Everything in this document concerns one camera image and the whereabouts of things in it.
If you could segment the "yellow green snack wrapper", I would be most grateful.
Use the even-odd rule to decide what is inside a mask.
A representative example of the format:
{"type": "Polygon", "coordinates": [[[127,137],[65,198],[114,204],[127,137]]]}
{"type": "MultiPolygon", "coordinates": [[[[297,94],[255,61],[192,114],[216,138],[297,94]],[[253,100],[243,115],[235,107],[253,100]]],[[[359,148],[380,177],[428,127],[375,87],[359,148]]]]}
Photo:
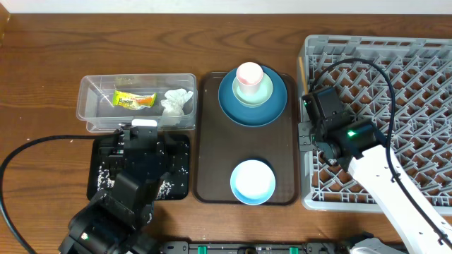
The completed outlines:
{"type": "Polygon", "coordinates": [[[114,106],[120,106],[130,110],[141,110],[151,108],[154,105],[157,95],[135,95],[130,92],[115,90],[112,98],[114,106]]]}

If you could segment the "white tissue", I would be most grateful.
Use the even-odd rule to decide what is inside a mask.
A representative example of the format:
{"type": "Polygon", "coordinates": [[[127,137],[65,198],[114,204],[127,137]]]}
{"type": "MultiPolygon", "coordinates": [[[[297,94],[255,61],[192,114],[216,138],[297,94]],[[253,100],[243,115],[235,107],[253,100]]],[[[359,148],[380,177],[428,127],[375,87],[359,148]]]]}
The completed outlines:
{"type": "Polygon", "coordinates": [[[163,106],[163,116],[183,116],[184,105],[193,97],[192,91],[183,88],[169,90],[165,93],[165,99],[160,103],[163,106]]]}

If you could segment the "wooden chopstick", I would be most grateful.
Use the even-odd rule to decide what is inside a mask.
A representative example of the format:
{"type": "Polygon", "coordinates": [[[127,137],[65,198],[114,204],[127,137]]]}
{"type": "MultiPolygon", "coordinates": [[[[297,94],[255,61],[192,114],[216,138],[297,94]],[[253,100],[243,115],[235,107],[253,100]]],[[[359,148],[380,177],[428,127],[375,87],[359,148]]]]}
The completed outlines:
{"type": "Polygon", "coordinates": [[[306,79],[306,74],[305,74],[305,69],[304,69],[304,60],[301,56],[299,56],[299,58],[298,58],[298,64],[299,64],[299,69],[300,69],[300,73],[301,73],[301,81],[302,81],[302,85],[303,85],[303,89],[304,89],[304,94],[307,95],[309,93],[309,87],[307,84],[307,79],[306,79]]]}

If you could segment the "light blue bowl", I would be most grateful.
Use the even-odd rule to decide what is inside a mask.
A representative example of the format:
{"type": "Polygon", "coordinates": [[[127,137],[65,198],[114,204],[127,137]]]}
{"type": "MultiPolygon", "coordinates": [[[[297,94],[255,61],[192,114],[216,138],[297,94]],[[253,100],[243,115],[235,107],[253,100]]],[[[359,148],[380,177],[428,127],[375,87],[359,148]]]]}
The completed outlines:
{"type": "Polygon", "coordinates": [[[230,177],[234,197],[246,205],[264,204],[274,194],[275,186],[273,170],[257,159],[240,162],[230,177]]]}

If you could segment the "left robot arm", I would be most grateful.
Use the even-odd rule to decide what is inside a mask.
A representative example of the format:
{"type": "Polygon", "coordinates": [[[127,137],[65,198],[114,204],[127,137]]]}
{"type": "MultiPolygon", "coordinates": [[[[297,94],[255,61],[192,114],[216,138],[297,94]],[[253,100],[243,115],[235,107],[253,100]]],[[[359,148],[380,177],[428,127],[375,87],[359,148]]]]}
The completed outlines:
{"type": "Polygon", "coordinates": [[[153,218],[167,155],[157,149],[156,127],[124,130],[124,165],[110,190],[99,190],[69,223],[60,253],[159,253],[158,241],[143,232],[153,218]]]}

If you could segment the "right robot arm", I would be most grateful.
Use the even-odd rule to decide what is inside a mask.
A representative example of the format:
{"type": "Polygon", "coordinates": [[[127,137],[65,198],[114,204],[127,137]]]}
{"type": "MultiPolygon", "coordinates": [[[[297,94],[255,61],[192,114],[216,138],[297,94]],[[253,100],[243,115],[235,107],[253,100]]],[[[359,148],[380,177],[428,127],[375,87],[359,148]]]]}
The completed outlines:
{"type": "Polygon", "coordinates": [[[371,120],[301,122],[298,134],[301,151],[318,150],[326,161],[334,159],[370,194],[409,253],[451,252],[451,225],[412,182],[371,120]]]}

